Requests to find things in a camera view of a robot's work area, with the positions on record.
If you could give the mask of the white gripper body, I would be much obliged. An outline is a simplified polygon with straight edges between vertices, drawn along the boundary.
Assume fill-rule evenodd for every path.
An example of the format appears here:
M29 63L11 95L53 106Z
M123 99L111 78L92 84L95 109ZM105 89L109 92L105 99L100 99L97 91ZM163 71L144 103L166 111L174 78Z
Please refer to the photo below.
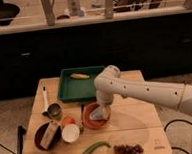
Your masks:
M113 103L113 95L111 93L107 94L103 91L98 90L96 94L96 101L99 105L110 105Z

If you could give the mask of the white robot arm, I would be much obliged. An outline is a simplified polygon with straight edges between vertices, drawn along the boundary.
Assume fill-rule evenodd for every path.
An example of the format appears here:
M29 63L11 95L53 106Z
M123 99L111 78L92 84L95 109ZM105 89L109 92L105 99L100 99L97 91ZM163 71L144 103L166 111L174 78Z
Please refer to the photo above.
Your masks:
M189 84L131 81L121 78L119 69L109 65L95 78L94 86L100 105L97 115L102 119L108 116L107 108L113 103L114 94L156 103L192 116L192 85Z

